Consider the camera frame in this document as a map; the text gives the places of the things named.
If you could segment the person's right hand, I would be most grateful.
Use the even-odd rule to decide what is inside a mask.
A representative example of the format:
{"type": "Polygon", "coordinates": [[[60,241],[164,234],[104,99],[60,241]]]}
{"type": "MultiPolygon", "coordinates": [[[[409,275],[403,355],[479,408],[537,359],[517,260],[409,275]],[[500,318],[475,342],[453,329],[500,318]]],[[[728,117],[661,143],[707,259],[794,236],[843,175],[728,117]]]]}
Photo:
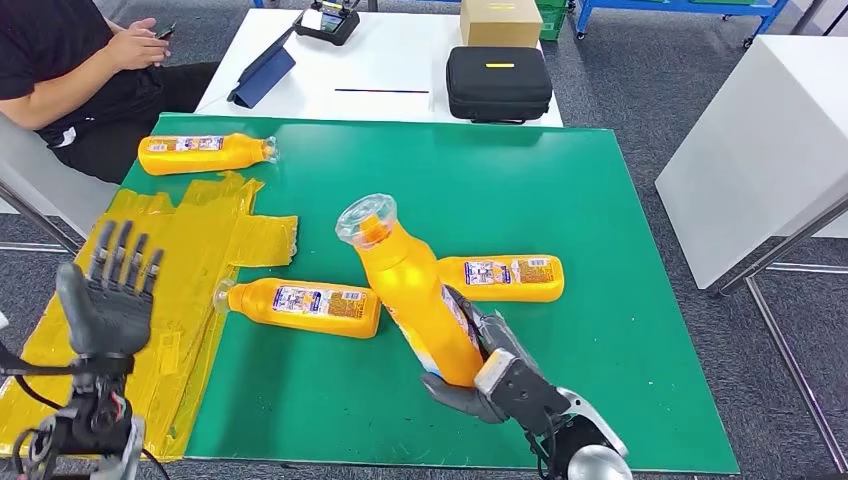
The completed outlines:
{"type": "Polygon", "coordinates": [[[169,42],[153,32],[157,24],[154,18],[137,20],[127,27],[111,20],[106,20],[106,24],[113,36],[104,51],[118,71],[160,66],[171,56],[169,42]]]}

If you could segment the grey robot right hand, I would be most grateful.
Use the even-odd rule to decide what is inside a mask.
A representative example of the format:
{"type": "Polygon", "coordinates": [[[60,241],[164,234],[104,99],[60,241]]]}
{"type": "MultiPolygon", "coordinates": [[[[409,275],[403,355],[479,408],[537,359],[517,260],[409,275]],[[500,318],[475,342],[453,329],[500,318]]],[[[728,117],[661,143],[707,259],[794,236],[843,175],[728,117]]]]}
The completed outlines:
{"type": "MultiPolygon", "coordinates": [[[[484,361],[495,350],[503,348],[523,360],[536,373],[540,372],[537,362],[519,343],[516,335],[498,311],[485,313],[456,288],[447,286],[446,289],[471,326],[484,361]]],[[[431,398],[442,405],[488,424],[500,424],[510,419],[502,409],[489,400],[485,393],[476,388],[454,386],[446,383],[438,375],[428,372],[422,373],[420,380],[431,398]]]]}

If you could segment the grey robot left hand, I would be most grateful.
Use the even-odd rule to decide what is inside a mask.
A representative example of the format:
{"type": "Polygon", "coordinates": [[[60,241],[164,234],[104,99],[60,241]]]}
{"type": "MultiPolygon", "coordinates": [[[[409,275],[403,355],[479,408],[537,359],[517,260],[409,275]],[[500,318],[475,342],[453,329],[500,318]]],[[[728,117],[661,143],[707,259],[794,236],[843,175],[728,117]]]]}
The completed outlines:
{"type": "Polygon", "coordinates": [[[164,251],[143,254],[149,235],[129,244],[134,222],[108,220],[94,246],[86,271],[61,265],[56,293],[69,326],[72,350],[79,355],[133,356],[150,340],[154,287],[164,251]]]}

